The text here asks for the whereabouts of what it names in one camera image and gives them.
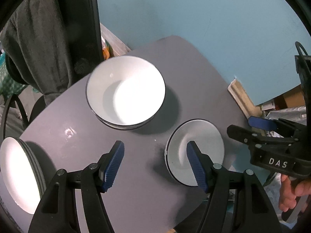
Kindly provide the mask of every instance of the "gray table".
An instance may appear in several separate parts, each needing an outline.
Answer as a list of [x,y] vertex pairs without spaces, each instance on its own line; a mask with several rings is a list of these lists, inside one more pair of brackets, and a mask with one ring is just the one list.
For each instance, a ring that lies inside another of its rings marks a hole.
[[[164,147],[172,132],[189,119],[211,121],[223,136],[224,166],[229,168],[238,145],[228,138],[226,129],[230,124],[245,126],[246,119],[228,93],[228,84],[184,39],[163,38],[129,55],[153,63],[166,83],[165,102],[150,123],[135,131],[117,131],[102,124],[86,102],[85,77],[50,104],[21,138],[30,141],[48,180],[54,172],[47,158],[56,169],[81,170],[108,152],[116,140],[123,141],[124,159],[113,187],[103,195],[112,226],[116,233],[165,233],[205,197],[199,188],[183,186],[169,175]],[[0,192],[13,218],[27,232],[32,215],[12,201],[1,176]],[[76,193],[81,230],[88,232]]]

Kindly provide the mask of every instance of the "metal screw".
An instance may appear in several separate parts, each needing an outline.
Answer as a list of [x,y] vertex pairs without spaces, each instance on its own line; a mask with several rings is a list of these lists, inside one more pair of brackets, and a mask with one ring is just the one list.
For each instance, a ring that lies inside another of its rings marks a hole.
[[213,165],[213,167],[214,167],[215,169],[221,169],[221,164],[215,163],[215,164]]
[[59,169],[57,172],[57,175],[63,175],[65,173],[65,170],[64,169]]
[[96,163],[91,163],[91,164],[89,164],[89,168],[90,169],[95,169],[95,168],[97,168],[97,164]]
[[248,175],[253,175],[253,174],[254,174],[254,172],[253,172],[252,170],[250,170],[250,169],[247,169],[247,170],[246,170],[246,173],[247,173]]

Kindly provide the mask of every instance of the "gray towel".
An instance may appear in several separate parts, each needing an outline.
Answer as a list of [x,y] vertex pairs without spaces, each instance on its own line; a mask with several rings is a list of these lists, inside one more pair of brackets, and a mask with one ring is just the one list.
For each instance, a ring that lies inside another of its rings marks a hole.
[[0,41],[21,77],[46,105],[72,85],[72,66],[58,0],[24,0],[5,25]]

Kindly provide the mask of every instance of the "black chair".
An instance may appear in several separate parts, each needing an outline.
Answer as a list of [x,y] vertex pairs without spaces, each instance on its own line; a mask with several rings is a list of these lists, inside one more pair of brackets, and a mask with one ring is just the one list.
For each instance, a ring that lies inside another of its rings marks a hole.
[[[84,76],[104,60],[97,0],[58,0],[63,17],[73,65],[73,83]],[[21,77],[13,60],[6,55],[8,73],[18,83],[27,83]],[[34,105],[30,122],[46,107],[41,97]]]

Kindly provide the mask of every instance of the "blue wall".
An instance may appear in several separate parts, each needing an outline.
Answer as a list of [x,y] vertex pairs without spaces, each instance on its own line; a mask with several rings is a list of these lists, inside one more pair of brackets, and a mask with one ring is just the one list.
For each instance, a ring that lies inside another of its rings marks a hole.
[[98,0],[100,21],[131,49],[169,35],[191,42],[254,104],[297,86],[295,41],[311,37],[285,0]]

